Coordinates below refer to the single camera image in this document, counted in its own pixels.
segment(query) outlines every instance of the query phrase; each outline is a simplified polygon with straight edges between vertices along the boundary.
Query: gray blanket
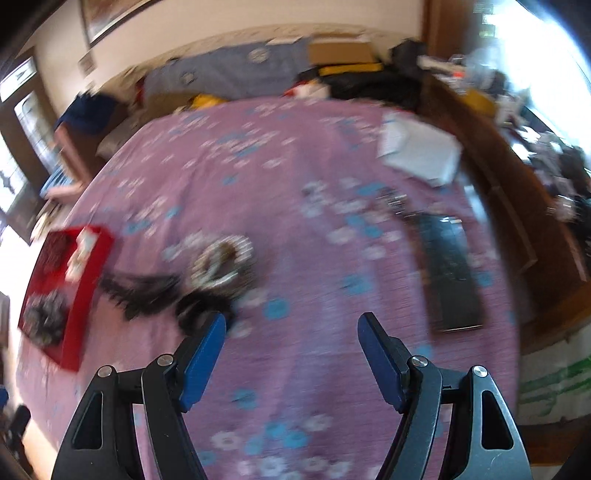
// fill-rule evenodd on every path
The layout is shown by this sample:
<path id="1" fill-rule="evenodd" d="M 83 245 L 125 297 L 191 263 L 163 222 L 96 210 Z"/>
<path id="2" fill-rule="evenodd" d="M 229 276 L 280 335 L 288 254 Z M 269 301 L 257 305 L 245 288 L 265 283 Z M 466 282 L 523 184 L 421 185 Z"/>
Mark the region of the gray blanket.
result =
<path id="1" fill-rule="evenodd" d="M 298 73 L 311 68 L 307 47 L 307 38 L 287 45 L 258 42 L 172 60 L 148 74 L 145 95 L 195 92 L 228 100 L 281 95 Z"/>

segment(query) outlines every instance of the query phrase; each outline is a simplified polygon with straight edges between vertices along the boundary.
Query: door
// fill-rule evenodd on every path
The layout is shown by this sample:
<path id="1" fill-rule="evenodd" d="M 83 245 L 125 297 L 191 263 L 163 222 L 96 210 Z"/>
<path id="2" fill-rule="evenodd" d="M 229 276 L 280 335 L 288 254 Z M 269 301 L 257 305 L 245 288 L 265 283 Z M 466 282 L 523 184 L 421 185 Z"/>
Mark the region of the door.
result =
<path id="1" fill-rule="evenodd" d="M 43 206 L 41 188 L 57 166 L 51 128 L 56 114 L 34 53 L 25 52 L 13 65 L 0 82 L 0 229 L 8 224 L 30 242 Z"/>

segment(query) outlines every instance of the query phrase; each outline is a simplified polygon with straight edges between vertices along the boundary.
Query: black keyboard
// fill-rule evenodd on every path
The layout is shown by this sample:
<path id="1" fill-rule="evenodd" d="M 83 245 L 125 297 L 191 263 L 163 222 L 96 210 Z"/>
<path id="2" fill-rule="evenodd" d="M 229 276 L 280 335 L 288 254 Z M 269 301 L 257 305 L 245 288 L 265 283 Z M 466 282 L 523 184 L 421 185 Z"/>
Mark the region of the black keyboard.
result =
<path id="1" fill-rule="evenodd" d="M 428 309 L 435 330 L 448 332 L 482 325 L 482 305 L 467 261 L 462 221 L 456 217 L 415 213 L 426 259 Z"/>

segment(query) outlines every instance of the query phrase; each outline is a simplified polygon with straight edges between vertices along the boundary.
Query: metal screw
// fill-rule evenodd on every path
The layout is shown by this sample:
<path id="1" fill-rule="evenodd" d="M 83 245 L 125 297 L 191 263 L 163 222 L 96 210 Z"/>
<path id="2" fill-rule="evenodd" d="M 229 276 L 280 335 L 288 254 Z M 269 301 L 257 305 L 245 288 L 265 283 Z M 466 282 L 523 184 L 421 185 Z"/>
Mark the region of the metal screw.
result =
<path id="1" fill-rule="evenodd" d="M 158 357 L 158 365 L 160 365 L 161 367 L 167 367 L 169 366 L 172 362 L 174 361 L 174 358 L 172 355 L 166 354 L 166 355 L 160 355 Z"/>
<path id="2" fill-rule="evenodd" d="M 426 367 L 429 363 L 429 360 L 427 360 L 425 357 L 423 357 L 422 355 L 415 355 L 414 357 L 412 357 L 410 359 L 410 361 L 413 363 L 413 365 L 415 367 Z"/>
<path id="3" fill-rule="evenodd" d="M 109 365 L 100 367 L 98 371 L 99 377 L 101 378 L 108 377 L 111 373 L 113 373 L 113 369 Z"/>
<path id="4" fill-rule="evenodd" d="M 486 371 L 486 368 L 481 367 L 480 365 L 477 365 L 474 368 L 472 368 L 472 371 L 474 372 L 474 374 L 477 377 L 485 377 L 485 376 L 488 375 L 488 372 Z"/>

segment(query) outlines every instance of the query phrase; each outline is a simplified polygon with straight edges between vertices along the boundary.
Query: framed picture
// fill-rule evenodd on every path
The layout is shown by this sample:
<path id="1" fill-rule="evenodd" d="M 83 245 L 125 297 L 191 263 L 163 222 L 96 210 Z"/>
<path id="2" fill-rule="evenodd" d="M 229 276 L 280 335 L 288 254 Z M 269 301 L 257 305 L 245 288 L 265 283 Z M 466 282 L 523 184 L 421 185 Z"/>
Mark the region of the framed picture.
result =
<path id="1" fill-rule="evenodd" d="M 82 20 L 91 47 L 123 22 L 160 0 L 80 0 Z"/>

